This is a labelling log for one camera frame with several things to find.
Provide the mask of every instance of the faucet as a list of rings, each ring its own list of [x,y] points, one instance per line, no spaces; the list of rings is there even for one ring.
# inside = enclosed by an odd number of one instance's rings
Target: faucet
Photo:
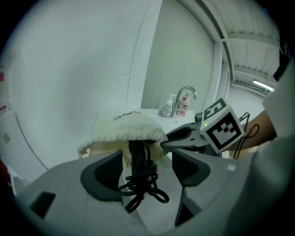
[[[191,86],[184,86],[184,87],[182,87],[182,88],[178,91],[178,93],[177,93],[177,95],[176,95],[175,102],[174,102],[173,105],[172,105],[172,112],[171,112],[170,117],[174,117],[174,114],[176,113],[176,109],[180,107],[179,96],[180,96],[181,92],[184,91],[185,89],[189,89],[189,90],[191,90],[191,91],[193,92],[194,99],[197,99],[197,95],[198,95],[198,94],[197,94],[197,91],[196,91],[193,87],[191,87]]]

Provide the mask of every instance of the black slot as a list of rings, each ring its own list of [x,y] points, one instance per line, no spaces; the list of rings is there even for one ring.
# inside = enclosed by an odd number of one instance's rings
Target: black slot
[[[55,194],[49,192],[42,192],[38,198],[31,204],[30,208],[41,218],[44,218],[46,212],[50,208]]]
[[[208,164],[177,149],[172,152],[172,168],[183,187],[197,186],[210,174]]]
[[[121,150],[87,166],[81,173],[84,189],[101,201],[122,201],[118,182],[123,171]]]
[[[190,210],[184,204],[182,204],[179,216],[175,221],[175,226],[181,225],[182,223],[184,223],[187,220],[191,219],[193,216],[194,215],[192,214],[192,212],[190,212]]]
[[[179,130],[176,130],[172,133],[167,134],[168,140],[182,140],[190,136],[192,129],[189,127],[185,127]]]

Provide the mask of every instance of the sticker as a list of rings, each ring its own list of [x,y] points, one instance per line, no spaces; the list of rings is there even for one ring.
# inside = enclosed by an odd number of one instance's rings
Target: sticker
[[[4,138],[5,143],[9,143],[10,142],[10,137],[9,137],[8,133],[5,133],[3,135],[3,138]]]
[[[236,166],[235,165],[228,165],[227,166],[227,170],[228,171],[235,171],[235,169],[236,169]]]

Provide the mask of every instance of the towel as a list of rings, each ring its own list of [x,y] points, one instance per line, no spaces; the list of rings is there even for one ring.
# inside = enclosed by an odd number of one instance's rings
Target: towel
[[[94,124],[93,137],[88,142],[81,144],[78,150],[79,158],[86,154],[90,148],[89,156],[109,152],[123,151],[123,165],[131,164],[129,152],[129,141],[153,140],[148,144],[151,152],[151,159],[156,161],[166,153],[160,146],[161,142],[167,141],[167,135],[162,127],[151,117],[139,111],[125,111],[115,115],[98,114]]]

